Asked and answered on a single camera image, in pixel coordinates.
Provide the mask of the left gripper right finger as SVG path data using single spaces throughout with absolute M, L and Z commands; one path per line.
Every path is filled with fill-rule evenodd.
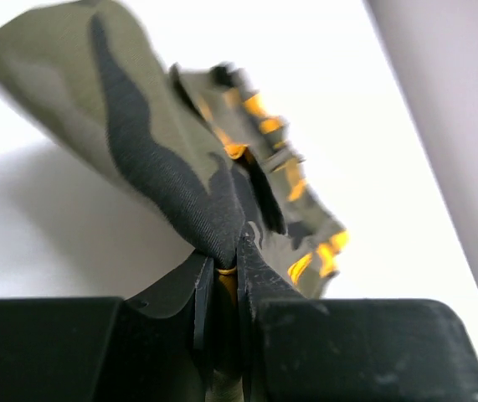
M 237 249 L 248 401 L 478 401 L 478 358 L 444 303 L 303 297 Z

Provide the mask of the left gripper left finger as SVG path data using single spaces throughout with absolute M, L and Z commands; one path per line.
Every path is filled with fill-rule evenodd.
M 213 261 L 129 300 L 0 299 L 0 401 L 202 401 Z

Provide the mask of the camouflage shorts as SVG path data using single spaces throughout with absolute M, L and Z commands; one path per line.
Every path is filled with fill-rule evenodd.
M 0 28 L 0 87 L 192 246 L 130 299 L 169 322 L 166 401 L 263 401 L 261 295 L 317 299 L 347 232 L 309 189 L 286 124 L 240 70 L 165 69 L 116 1 L 34 8 Z

